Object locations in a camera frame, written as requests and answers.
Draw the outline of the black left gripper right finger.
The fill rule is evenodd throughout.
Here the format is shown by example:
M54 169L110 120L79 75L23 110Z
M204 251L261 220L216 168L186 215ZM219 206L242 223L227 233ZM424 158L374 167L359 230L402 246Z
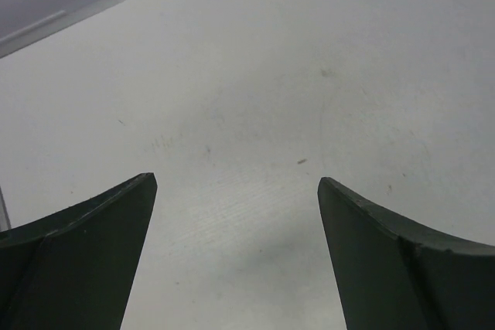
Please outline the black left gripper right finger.
M494 248L434 230L331 178L320 214L348 329L492 329Z

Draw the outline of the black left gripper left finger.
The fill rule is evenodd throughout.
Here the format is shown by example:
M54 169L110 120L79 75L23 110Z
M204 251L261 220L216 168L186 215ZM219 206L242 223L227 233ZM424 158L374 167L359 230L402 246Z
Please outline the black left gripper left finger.
M139 174L1 232L3 329L119 329L157 193Z

